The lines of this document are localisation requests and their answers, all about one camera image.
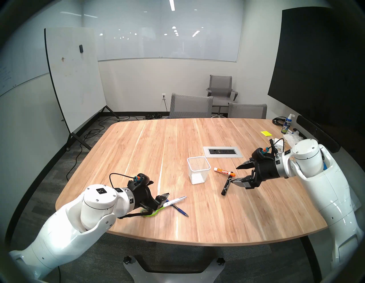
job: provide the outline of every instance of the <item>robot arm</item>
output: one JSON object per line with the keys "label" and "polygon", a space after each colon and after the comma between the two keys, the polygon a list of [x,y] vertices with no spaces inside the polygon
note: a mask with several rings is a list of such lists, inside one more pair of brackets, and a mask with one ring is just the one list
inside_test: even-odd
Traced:
{"label": "robot arm", "polygon": [[271,153],[268,148],[258,148],[237,167],[254,167],[251,175],[232,183],[253,189],[269,179],[297,176],[329,227],[334,243],[331,267],[336,268],[349,258],[364,235],[355,218],[344,174],[327,149],[314,139],[302,140],[282,154],[275,152],[272,140],[270,143]]}
{"label": "robot arm", "polygon": [[[117,218],[150,215],[169,194],[153,199],[148,176],[138,174],[127,188],[90,185],[75,200],[62,206],[43,225],[34,242],[10,255],[30,278],[42,279],[59,265],[80,257]],[[143,207],[145,213],[128,214]]]}

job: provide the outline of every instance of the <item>whiteboard cleaner bottle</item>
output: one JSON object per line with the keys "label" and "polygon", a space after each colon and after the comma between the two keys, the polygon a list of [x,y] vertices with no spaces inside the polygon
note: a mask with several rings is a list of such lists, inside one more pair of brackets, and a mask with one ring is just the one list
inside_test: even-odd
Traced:
{"label": "whiteboard cleaner bottle", "polygon": [[290,124],[292,122],[292,117],[295,117],[295,115],[290,113],[289,117],[285,119],[283,128],[281,129],[281,132],[283,134],[286,134],[287,133],[287,131],[288,131],[289,127],[290,127]]}

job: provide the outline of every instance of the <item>floor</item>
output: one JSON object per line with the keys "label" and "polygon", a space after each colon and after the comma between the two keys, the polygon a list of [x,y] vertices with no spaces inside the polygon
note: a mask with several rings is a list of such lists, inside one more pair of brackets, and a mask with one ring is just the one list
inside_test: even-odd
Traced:
{"label": "floor", "polygon": [[[91,146],[106,129],[116,123],[116,118],[95,122],[92,129],[103,129],[87,139]],[[55,202],[67,183],[66,174],[80,153],[79,143],[74,143],[34,192],[16,226],[11,248],[23,250],[36,238],[44,222],[55,212]],[[87,155],[83,147],[77,166]],[[120,282],[133,283],[133,278],[123,266],[123,257],[133,255],[147,271],[201,272],[216,257],[226,260],[226,267],[214,281],[224,282],[313,282],[308,258],[299,239],[266,245],[239,247],[199,247],[147,242],[105,233],[77,260],[60,267],[61,282]],[[46,282],[58,282],[58,270],[53,270]]]}

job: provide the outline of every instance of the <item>conference table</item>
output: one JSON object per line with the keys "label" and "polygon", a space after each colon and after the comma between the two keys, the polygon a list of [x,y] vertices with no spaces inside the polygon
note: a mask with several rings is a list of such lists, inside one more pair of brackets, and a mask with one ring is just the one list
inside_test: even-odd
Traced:
{"label": "conference table", "polygon": [[[221,195],[227,175],[214,167],[245,177],[251,170],[236,167],[269,138],[281,138],[281,128],[265,119],[160,119],[115,123],[99,139],[77,168],[56,201],[58,210],[77,198],[90,184],[109,182],[110,173],[144,173],[154,184],[153,197],[187,196],[177,206],[153,217],[117,219],[109,233],[147,241],[200,246],[266,244],[302,237],[327,227],[297,177],[262,182],[246,190],[231,184]],[[271,137],[261,131],[268,131]],[[188,157],[204,156],[204,146],[237,146],[243,158],[208,158],[205,183],[192,185]],[[114,187],[129,178],[112,175]]]}

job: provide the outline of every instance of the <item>office chair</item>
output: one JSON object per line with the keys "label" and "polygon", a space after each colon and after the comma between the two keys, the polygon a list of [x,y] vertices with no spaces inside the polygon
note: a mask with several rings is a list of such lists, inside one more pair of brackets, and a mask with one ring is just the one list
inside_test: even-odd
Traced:
{"label": "office chair", "polygon": [[266,104],[229,103],[228,118],[266,119]]}
{"label": "office chair", "polygon": [[170,116],[176,118],[210,118],[212,116],[213,97],[171,95]]}
{"label": "office chair", "polygon": [[[210,75],[209,88],[207,88],[208,96],[213,96],[213,107],[218,108],[218,114],[214,117],[222,117],[220,114],[221,107],[228,107],[228,102],[236,100],[238,92],[232,89],[232,77],[213,76]],[[231,100],[231,94],[234,92],[234,99]]]}

